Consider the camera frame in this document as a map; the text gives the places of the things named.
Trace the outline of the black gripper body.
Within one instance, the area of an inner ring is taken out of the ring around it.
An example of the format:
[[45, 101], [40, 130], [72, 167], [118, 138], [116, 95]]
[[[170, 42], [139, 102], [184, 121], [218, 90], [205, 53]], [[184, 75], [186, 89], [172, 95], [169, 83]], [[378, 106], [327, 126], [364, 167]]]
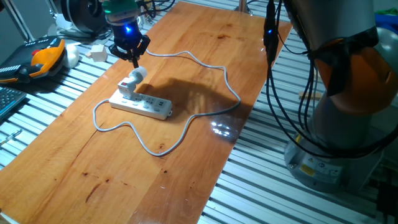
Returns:
[[142, 34], [139, 31], [137, 20], [123, 23], [120, 26], [112, 25], [114, 43], [118, 47], [138, 47]]

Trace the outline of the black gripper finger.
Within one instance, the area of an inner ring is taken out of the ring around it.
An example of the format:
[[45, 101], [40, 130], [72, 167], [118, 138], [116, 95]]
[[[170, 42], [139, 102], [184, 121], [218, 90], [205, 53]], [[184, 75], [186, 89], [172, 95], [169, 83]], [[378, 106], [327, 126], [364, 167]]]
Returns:
[[138, 60], [140, 56], [146, 52], [149, 44], [150, 44], [150, 38], [147, 35], [143, 35], [138, 46], [134, 49], [134, 67], [139, 66]]
[[116, 57], [122, 59], [122, 60], [127, 60], [131, 62], [134, 66], [134, 68], [138, 68], [138, 60], [135, 56], [133, 56], [131, 51], [127, 52], [122, 52], [118, 49], [118, 46], [116, 44], [112, 44], [108, 47], [109, 51]]

